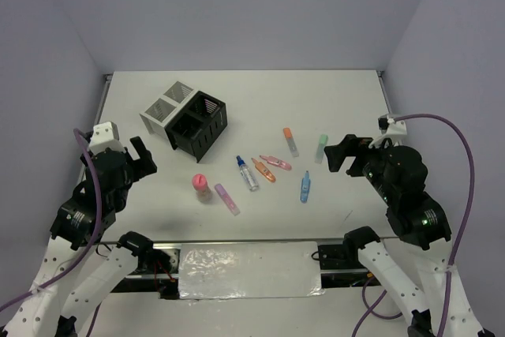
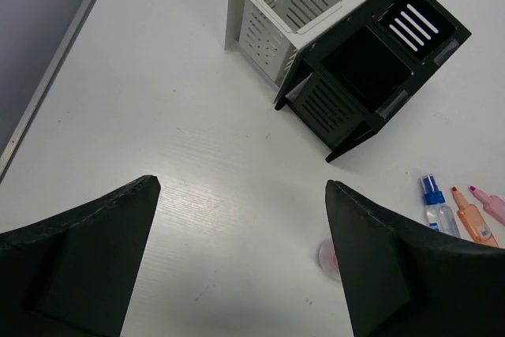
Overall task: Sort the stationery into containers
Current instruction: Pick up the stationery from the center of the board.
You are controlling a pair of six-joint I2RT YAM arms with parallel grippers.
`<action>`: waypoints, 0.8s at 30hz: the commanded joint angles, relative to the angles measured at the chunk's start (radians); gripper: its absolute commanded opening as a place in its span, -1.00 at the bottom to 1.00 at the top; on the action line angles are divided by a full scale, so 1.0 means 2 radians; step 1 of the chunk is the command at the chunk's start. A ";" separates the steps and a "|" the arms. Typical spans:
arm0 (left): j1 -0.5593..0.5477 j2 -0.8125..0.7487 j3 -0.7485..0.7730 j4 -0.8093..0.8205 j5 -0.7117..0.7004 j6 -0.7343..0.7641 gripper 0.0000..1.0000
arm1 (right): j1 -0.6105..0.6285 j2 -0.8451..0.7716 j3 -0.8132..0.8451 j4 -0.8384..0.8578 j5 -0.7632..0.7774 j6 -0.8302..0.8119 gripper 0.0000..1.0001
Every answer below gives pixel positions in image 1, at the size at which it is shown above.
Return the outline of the blue cap spray bottle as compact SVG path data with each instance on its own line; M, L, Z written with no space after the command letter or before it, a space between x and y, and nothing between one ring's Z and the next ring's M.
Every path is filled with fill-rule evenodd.
M253 175L253 172L249 169L248 165L245 163L242 157L236 156L239 172L245 181L248 189L251 192L257 191L259 189L259 184Z

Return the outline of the green highlighter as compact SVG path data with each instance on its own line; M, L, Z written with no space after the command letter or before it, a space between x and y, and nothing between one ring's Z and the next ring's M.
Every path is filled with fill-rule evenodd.
M315 159L314 162L321 164L323 162L324 158L324 148L326 147L328 142L328 135L326 134L321 134L318 140L318 145L316 148L316 154L315 154Z

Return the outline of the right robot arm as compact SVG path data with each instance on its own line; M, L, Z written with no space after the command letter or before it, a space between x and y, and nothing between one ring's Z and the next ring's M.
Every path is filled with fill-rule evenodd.
M391 258L371 227L346 233L343 258L366 267L386 290L407 323L409 336L490 336L475 317L457 268L450 263L454 243L442 207L425 191L428 169L415 149L346 135L324 149L331 172L353 158L350 177L363 177L387 205L391 229L411 255L416 284Z

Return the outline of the blue utility knife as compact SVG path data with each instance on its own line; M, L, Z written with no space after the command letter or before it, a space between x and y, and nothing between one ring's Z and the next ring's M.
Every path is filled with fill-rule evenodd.
M309 192L311 186L311 178L309 172L306 171L301 180L300 202L306 204L309 199Z

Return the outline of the pink cap glue bottle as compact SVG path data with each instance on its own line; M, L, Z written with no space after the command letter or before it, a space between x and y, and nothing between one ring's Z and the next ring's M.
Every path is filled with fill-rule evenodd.
M211 199L211 190L203 174L195 174L192 178L192 185L200 202L207 203Z

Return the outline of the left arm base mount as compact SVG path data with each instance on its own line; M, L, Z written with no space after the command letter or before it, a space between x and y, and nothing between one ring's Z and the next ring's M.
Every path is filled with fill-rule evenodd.
M151 255L111 291L112 294L154 294L163 300L178 300L178 247L155 245Z

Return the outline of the purple highlighter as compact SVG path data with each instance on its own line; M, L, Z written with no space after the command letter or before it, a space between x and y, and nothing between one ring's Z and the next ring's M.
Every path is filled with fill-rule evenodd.
M226 205L233 216L240 214L240 209L231 198L230 194L225 190L222 184L218 183L214 186L216 193L219 195L222 202Z

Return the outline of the orange cap highlighter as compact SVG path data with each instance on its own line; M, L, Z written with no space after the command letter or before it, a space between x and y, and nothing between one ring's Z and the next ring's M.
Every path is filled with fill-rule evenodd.
M297 145L294 141L294 136L293 136L290 128L286 127L282 131L283 131L284 137L286 138L286 142L287 142L287 145L288 145L291 155L293 157L298 157L299 152L298 152Z

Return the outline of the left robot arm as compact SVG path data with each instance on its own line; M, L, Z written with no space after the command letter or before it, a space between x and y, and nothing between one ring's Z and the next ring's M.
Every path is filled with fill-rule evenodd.
M3 336L76 336L86 321L95 322L109 293L134 271L149 271L155 262L153 242L130 231L123 234L102 263L82 283L77 279L117 212L126 206L133 183L157 167L140 137L130 142L138 154L110 147L92 152L94 136L76 131L83 150L85 177L58 209L42 264L30 289L2 306L17 306L1 328Z

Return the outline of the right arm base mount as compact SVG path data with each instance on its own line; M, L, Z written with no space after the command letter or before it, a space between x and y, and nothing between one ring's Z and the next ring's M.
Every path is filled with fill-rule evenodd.
M341 239L316 242L311 258L320 267L322 287L326 289L363 286L368 269L357 258L359 248L366 243L381 242L381 238L348 235Z

